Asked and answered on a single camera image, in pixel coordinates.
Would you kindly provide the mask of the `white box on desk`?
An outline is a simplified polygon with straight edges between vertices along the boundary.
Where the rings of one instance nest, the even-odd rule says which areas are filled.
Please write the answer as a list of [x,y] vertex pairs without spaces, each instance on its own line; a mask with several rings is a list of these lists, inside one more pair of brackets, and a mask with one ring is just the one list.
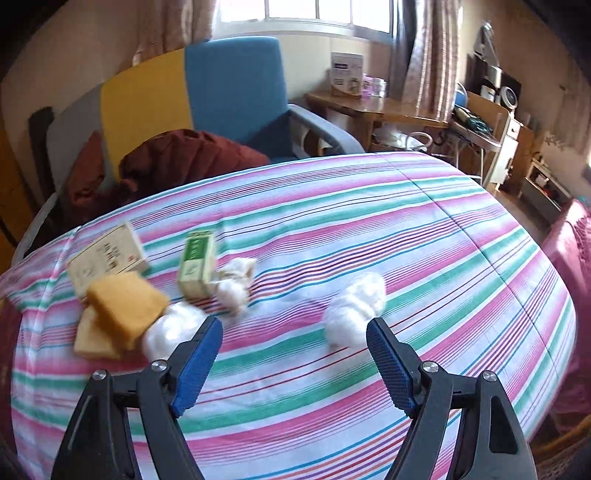
[[363,55],[332,52],[329,82],[331,82],[332,95],[361,97],[363,90]]

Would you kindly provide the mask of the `yellow sponge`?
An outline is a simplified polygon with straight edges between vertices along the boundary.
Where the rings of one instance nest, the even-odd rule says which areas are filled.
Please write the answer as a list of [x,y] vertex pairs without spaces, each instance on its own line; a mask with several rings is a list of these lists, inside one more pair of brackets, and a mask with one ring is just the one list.
[[119,360],[121,352],[115,347],[110,337],[98,325],[95,309],[84,309],[78,322],[74,353],[87,359]]
[[134,271],[94,280],[86,298],[97,312],[99,328],[123,352],[135,348],[169,304],[165,293]]

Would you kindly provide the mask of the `wooden desk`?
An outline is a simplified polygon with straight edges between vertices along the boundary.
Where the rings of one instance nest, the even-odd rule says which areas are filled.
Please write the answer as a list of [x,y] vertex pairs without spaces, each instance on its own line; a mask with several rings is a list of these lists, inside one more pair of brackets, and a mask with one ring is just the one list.
[[353,137],[363,149],[370,150],[375,127],[384,122],[446,129],[448,120],[440,120],[428,109],[391,98],[335,96],[328,91],[308,92],[304,100],[312,112],[325,117],[329,110],[346,115],[353,122]]

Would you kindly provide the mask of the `white plastic bag ball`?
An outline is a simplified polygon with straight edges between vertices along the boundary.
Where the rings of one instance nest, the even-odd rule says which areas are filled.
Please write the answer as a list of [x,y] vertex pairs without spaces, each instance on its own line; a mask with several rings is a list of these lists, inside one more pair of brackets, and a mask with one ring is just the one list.
[[365,348],[370,320],[383,314],[386,303],[384,277],[377,272],[360,275],[325,309],[322,315],[325,340],[335,347]]

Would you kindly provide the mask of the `white round fan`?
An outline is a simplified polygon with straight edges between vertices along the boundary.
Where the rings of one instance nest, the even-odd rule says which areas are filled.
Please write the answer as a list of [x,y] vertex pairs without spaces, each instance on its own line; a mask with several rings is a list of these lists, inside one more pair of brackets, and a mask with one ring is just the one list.
[[499,90],[497,103],[509,111],[515,111],[518,107],[518,96],[509,86],[502,86]]

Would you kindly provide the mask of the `wooden shelf unit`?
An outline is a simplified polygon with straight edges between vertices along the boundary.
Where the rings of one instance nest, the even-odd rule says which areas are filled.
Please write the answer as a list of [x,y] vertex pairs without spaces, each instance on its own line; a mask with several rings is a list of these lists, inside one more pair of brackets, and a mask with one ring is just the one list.
[[518,96],[519,106],[522,85],[501,68],[490,22],[484,22],[476,34],[473,53],[468,55],[465,80],[468,110],[487,124],[490,135],[500,144],[496,152],[479,147],[484,160],[482,180],[485,186],[508,188],[523,124],[516,118],[517,109],[507,110],[497,103],[497,97],[502,86],[509,86]]

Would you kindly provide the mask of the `striped bed sheet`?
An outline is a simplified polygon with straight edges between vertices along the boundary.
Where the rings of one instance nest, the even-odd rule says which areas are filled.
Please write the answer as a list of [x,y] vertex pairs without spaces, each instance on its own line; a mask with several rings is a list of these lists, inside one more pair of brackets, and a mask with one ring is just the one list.
[[181,418],[208,479],[381,478],[410,424],[366,349],[334,349],[322,314],[360,275],[386,281],[384,319],[454,374],[498,374],[527,437],[566,374],[576,313],[514,217],[451,165],[419,154],[301,160],[187,185],[77,227],[1,278],[22,315],[11,374],[18,459],[50,476],[98,363],[73,352],[82,306],[66,267],[128,222],[147,278],[179,300],[186,236],[209,229],[219,264],[256,259],[249,308],[226,319],[197,405]]

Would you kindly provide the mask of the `patterned curtain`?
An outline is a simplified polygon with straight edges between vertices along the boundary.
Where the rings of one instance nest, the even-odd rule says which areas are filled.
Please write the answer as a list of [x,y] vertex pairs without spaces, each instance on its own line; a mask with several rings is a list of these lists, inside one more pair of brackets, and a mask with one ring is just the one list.
[[458,80],[460,3],[394,1],[393,6],[389,96],[446,121]]

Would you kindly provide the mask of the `beige ointment box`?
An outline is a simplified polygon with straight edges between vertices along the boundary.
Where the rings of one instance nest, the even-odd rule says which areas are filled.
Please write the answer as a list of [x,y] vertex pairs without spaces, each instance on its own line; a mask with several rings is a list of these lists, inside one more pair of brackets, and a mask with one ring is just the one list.
[[106,275],[127,271],[143,273],[149,268],[143,246],[132,226],[125,222],[108,231],[74,256],[67,273],[79,300],[89,285]]

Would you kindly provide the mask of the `dark red jacket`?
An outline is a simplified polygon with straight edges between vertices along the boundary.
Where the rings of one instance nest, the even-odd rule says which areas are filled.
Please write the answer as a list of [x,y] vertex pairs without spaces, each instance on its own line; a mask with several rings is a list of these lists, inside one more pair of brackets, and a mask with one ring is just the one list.
[[63,222],[73,228],[178,186],[269,164],[270,158],[263,153],[224,137],[172,130],[125,155],[118,165],[119,180],[108,187],[102,138],[93,132],[62,189]]

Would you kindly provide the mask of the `green medicine box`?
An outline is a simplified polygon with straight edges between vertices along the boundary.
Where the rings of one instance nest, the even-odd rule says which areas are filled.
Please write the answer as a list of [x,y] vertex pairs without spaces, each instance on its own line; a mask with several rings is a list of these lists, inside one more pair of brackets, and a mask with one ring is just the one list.
[[186,299],[200,300],[211,295],[209,283],[216,268],[214,232],[197,230],[185,239],[177,273],[177,285]]

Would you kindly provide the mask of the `cream knotted cloth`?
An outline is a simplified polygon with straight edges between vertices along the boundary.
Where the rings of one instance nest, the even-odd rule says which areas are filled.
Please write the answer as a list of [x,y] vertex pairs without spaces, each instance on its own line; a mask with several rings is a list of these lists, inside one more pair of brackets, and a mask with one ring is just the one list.
[[235,316],[242,315],[249,305],[249,291],[256,270],[256,259],[232,259],[215,274],[211,282],[215,298]]

